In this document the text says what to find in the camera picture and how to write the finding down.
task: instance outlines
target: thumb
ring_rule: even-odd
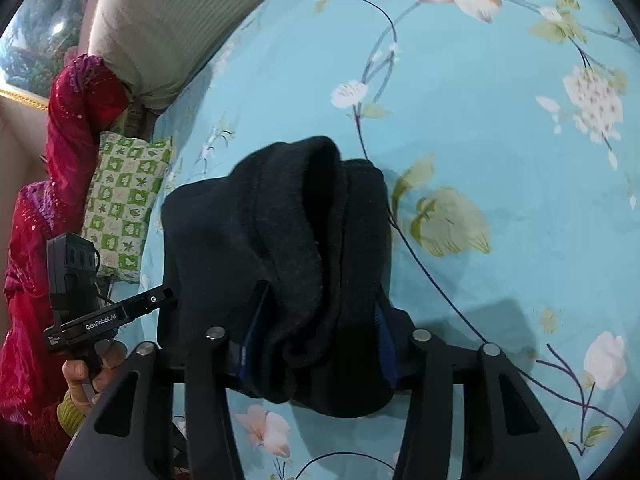
[[[62,375],[66,379],[66,384],[69,387],[71,401],[79,412],[86,415],[89,413],[91,405],[82,389],[82,381],[89,377],[89,368],[86,363],[80,359],[65,361],[62,365]]]

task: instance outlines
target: green sleeve cuff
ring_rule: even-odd
[[[65,399],[60,402],[56,411],[60,426],[68,436],[73,437],[84,421],[84,415],[74,406],[69,391],[66,392]]]

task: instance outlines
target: bed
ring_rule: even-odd
[[[500,345],[589,478],[640,404],[639,81],[611,0],[266,0],[156,123],[176,149],[140,289],[162,283],[172,190],[269,143],[329,136],[385,174],[393,304],[449,344]],[[138,290],[117,283],[112,299]],[[155,339],[156,319],[120,337]],[[353,420],[229,403],[250,480],[388,479],[408,410],[405,396]]]

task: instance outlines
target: red satin fabric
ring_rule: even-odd
[[[12,431],[20,430],[16,438],[29,440],[23,447],[32,456],[51,453],[53,463],[66,444],[47,447],[47,439],[31,437],[49,432],[54,441],[60,438],[62,429],[51,427],[56,423],[51,410],[66,392],[65,357],[48,354],[42,339],[52,324],[46,244],[80,231],[99,133],[127,104],[124,87],[100,58],[81,56],[65,67],[49,99],[50,179],[23,187],[15,205],[4,286],[12,327],[0,350],[0,416]]]

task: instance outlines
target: green checkered pillow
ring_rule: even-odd
[[[98,276],[139,281],[149,215],[170,158],[171,140],[149,144],[102,134],[82,226],[82,236],[100,251]]]

